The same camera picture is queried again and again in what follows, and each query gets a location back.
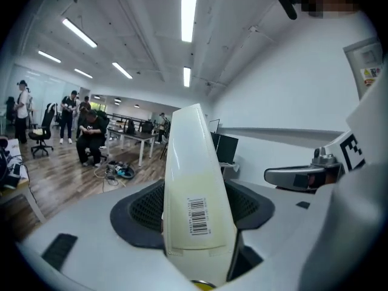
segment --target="wooden floor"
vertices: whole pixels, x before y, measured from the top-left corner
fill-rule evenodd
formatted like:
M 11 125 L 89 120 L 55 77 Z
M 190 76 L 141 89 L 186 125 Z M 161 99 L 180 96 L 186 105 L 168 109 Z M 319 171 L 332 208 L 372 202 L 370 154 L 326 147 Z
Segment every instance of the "wooden floor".
M 40 157 L 40 153 L 37 153 L 36 158 L 32 158 L 30 147 L 35 146 L 36 143 L 31 139 L 26 145 L 21 145 L 22 158 L 28 167 L 31 191 L 41 212 L 47 219 L 79 199 L 102 193 L 102 179 L 97 178 L 94 174 L 96 169 L 93 166 L 82 167 L 79 163 L 75 141 L 73 144 L 69 144 L 65 138 L 64 143 L 59 144 L 57 130 L 53 131 L 52 139 L 54 151 L 49 150 L 48 157 Z M 149 158 L 150 146 L 145 145 L 142 167 L 139 168 L 140 143 L 135 144 L 135 142 L 126 139 L 124 150 L 121 150 L 118 140 L 110 141 L 108 161 L 127 162 L 136 171 L 132 180 L 120 180 L 127 187 L 130 187 L 141 182 L 164 178 L 166 158 L 159 159 L 163 145 L 154 145 L 152 158 Z M 105 164 L 102 165 L 96 174 L 103 176 L 105 168 Z M 104 181 L 104 192 L 122 187 L 121 183 L 118 186 L 111 186 L 106 180 Z M 34 228 L 39 227 L 39 220 L 24 196 L 12 199 L 5 204 L 4 208 L 5 216 L 10 222 L 16 239 L 22 240 Z

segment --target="barcode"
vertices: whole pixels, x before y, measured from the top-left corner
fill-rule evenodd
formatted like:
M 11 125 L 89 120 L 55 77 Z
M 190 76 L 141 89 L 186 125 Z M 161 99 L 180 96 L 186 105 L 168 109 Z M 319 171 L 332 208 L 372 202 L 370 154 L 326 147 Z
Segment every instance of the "barcode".
M 211 233 L 209 227 L 209 214 L 205 198 L 187 198 L 189 210 L 189 228 L 191 235 L 208 235 Z

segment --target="white t-shirt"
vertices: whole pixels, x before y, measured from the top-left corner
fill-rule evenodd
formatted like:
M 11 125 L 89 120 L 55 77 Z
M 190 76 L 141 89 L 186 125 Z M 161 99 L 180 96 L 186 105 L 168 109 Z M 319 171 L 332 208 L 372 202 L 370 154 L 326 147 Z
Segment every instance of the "white t-shirt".
M 18 118 L 24 119 L 28 117 L 27 113 L 27 101 L 28 101 L 28 91 L 24 90 L 19 97 L 19 104 L 23 104 L 22 107 L 18 108 Z

